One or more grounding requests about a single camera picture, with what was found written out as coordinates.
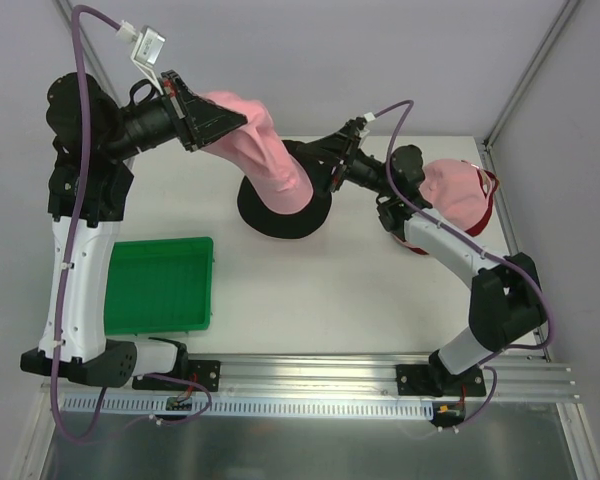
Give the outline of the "pink black-trimmed hat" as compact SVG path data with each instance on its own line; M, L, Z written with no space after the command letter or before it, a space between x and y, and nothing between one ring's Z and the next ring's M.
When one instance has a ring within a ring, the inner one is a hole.
M205 98L245 115L247 123L203 150L237 166L269 210L282 215L303 210L313 197L313 187L276 133L264 104L229 91L209 92Z

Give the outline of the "black bucket hat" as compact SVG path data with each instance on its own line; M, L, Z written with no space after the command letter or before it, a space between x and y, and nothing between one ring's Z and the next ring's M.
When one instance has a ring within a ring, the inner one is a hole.
M244 177L237 194L237 207L242 220L257 232L271 238L297 240L318 230L328 217L332 195L326 191L326 180L330 169L300 152L304 142L285 139L283 143L308 175L313 187L309 203L297 213L275 213L267 208L252 182Z

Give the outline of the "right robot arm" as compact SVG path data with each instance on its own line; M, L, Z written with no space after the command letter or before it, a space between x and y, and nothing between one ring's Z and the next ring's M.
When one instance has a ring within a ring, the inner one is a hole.
M374 192L383 228L427 251L470 291L467 327L426 363L397 366L399 395L480 397L485 393L480 367L551 320L535 263L524 253L492 253L445 221L420 192L421 150L391 147L379 161L361 149L367 123L358 117L326 137L285 145L308 167L318 192L334 193L346 181Z

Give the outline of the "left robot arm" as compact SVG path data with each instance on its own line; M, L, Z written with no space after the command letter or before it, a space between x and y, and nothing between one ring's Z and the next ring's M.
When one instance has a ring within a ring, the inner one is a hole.
M127 160L173 139L195 152L247 123L244 114L193 93L175 71L148 95L119 106L89 74L73 72L47 92L47 124L55 134L48 212L54 236L52 292L37 347L22 353L22 371L91 387L119 388L155 375L168 389L190 375L177 341L111 340L105 335L108 269L134 175Z

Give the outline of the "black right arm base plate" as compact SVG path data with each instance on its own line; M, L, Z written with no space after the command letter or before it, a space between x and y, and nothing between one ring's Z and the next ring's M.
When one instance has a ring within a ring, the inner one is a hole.
M398 364L395 370L399 396L481 398L486 395L483 373L476 366L459 375L438 375L426 364Z

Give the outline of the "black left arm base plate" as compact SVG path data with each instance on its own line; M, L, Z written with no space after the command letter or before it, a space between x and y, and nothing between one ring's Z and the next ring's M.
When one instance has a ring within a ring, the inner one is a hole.
M202 385L209 392L217 392L221 377L221 362L218 360L186 360L182 365L176 366L171 372L166 373L171 379L193 381ZM188 385L174 383L144 376L134 379L132 388L140 391L184 391Z

